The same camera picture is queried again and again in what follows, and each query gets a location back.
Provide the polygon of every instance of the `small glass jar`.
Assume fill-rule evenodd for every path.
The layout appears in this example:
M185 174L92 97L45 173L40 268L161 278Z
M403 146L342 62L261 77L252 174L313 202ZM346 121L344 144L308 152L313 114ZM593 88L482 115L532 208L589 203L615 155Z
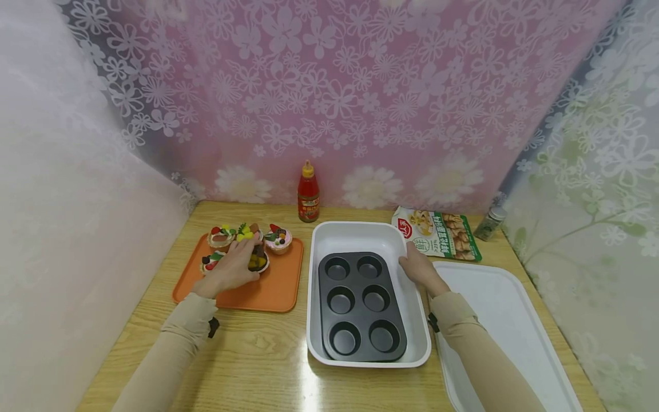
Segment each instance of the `small glass jar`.
M501 225L506 216L508 216L508 212L502 207L495 206L491 208L476 228L474 236L481 240L489 241L494 235L494 231Z

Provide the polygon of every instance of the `wooden table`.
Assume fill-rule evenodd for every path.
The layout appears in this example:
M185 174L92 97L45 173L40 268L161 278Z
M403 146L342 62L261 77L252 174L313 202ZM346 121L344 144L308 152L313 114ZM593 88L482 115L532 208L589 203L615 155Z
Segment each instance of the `wooden table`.
M328 220L390 222L392 212L323 208ZM171 292L199 236L218 223L274 222L304 241L295 308L288 313L220 310L222 326L188 370L173 411L453 411L433 347L414 369L329 367L306 347L309 248L316 223L303 223L295 206L201 202L135 308L126 328L87 390L79 411L109 411L174 309ZM478 217L470 217L475 227ZM603 411L574 354L556 327L505 237L478 242L483 264L517 276L530 296L585 411ZM426 310L428 302L424 297Z

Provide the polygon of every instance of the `pink floral backdrop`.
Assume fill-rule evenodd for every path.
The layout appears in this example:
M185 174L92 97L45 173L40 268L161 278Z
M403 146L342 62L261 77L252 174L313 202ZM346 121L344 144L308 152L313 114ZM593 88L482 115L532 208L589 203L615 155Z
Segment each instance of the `pink floral backdrop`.
M129 148L200 199L482 212L621 1L57 0Z

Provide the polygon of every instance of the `food package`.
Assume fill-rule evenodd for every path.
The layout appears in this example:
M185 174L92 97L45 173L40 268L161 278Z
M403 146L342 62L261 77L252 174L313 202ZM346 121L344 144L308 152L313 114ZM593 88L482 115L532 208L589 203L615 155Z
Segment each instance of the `food package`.
M425 255L473 262L481 259L465 216L398 206L391 224Z

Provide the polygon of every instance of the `toy cupcake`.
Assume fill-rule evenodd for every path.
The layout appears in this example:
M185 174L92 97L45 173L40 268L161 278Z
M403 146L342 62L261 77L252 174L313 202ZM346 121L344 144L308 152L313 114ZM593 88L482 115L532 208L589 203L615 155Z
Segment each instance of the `toy cupcake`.
M236 231L235 229L230 229L229 225L215 226L208 233L208 245L213 249L226 253L235 237Z
M272 224L270 225L270 232L268 232L263 239L266 242L266 246L269 247L274 254L286 253L293 243L293 235L290 231Z
M236 234L236 240L240 242L243 239L251 239L254 236L256 236L258 240L263 240L263 232L261 232L260 229L258 228L258 224L252 223L251 225L249 225L249 227L247 227L247 223L243 223L238 228L238 233Z
M263 247L263 245L256 245L252 251L252 256L250 256L247 268L252 272L261 273L265 269L268 269L269 265L270 259L268 258L266 249Z
M199 269L202 271L202 275L206 276L208 272L215 269L217 263L222 259L226 254L216 250L212 254L202 257L202 263Z

